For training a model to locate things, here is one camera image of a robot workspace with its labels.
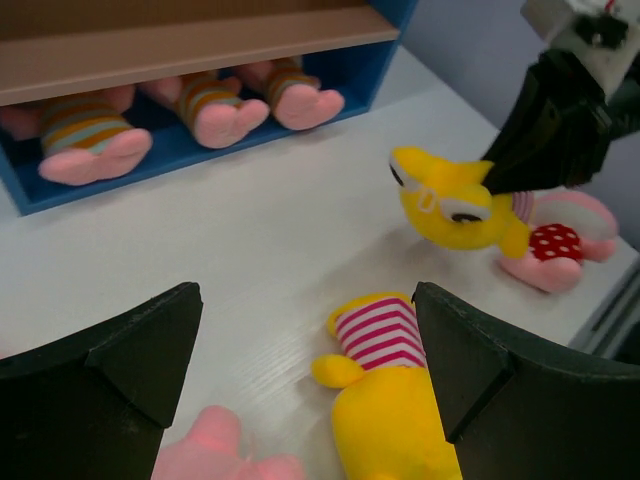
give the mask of white wooden surface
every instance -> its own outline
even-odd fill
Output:
[[[165,442],[201,408],[223,404],[242,415],[260,454],[296,453],[311,478],[341,479],[333,393],[308,377],[312,358],[335,348],[324,330],[333,308],[432,281],[566,344],[637,258],[621,241],[575,291],[553,297],[498,271],[494,250],[448,252],[414,233],[390,149],[417,144],[470,160],[495,133],[400,50],[362,117],[25,218],[1,193],[0,349],[42,345],[199,282],[204,316]]]

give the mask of pink plush hand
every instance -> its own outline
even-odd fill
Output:
[[[342,111],[345,99],[337,90],[321,90],[320,80],[307,75],[296,58],[280,58],[234,67],[251,90],[264,95],[271,112],[290,130],[308,130]]]
[[[22,141],[40,135],[40,109],[36,106],[26,108],[0,107],[0,128],[5,129],[14,140]]]
[[[618,236],[618,222],[598,199],[583,192],[566,190],[536,200],[535,226],[560,223],[573,228],[580,238],[603,242]]]
[[[120,87],[107,88],[102,91],[102,94],[118,113],[124,113],[133,105],[136,87],[133,85],[122,85]]]
[[[226,148],[260,126],[269,115],[261,100],[242,100],[236,77],[218,80],[211,70],[144,82],[145,95],[178,115],[193,138],[206,148]]]
[[[582,253],[584,258],[592,262],[603,263],[609,260],[616,253],[617,244],[615,240],[605,240],[602,242],[594,242],[587,238],[580,239]]]
[[[276,455],[258,463],[240,458],[240,435],[232,411],[205,408],[184,439],[160,450],[151,480],[305,480],[295,457]]]

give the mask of gray wall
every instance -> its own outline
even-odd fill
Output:
[[[524,0],[420,0],[405,45],[497,127],[545,45],[520,16]],[[640,133],[618,141],[585,190],[618,217],[640,246]]]

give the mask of red polka dot patch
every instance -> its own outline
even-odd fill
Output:
[[[580,238],[574,229],[559,223],[536,228],[529,238],[529,250],[540,261],[571,258],[582,263]]]

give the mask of plush toy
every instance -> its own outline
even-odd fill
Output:
[[[345,355],[319,357],[311,370],[318,383],[343,389],[332,424],[348,480],[462,479],[410,300],[396,293],[359,298],[327,326]]]
[[[304,73],[299,57],[241,65],[234,73],[249,89],[264,96],[276,120],[290,130],[314,128],[344,107],[339,92],[320,90],[320,80]]]
[[[230,410],[205,408],[186,437],[160,450],[151,480],[305,480],[291,455],[260,462],[238,456],[240,419]]]
[[[132,85],[78,93],[31,104],[0,107],[0,126],[15,140],[40,137],[40,175],[85,185],[133,170],[151,148],[151,135],[123,117]]]
[[[514,277],[548,293],[573,289],[584,260],[605,262],[615,253],[618,223],[598,200],[577,191],[554,192],[535,203],[529,252],[502,257],[499,265]]]
[[[498,245],[510,258],[527,252],[533,194],[492,195],[482,185],[491,162],[454,163],[400,147],[390,165],[409,223],[426,239],[452,250]]]
[[[237,78],[218,80],[216,70],[163,78],[139,87],[174,111],[195,140],[207,148],[225,148],[239,142],[269,115],[263,101],[238,97],[241,85]]]

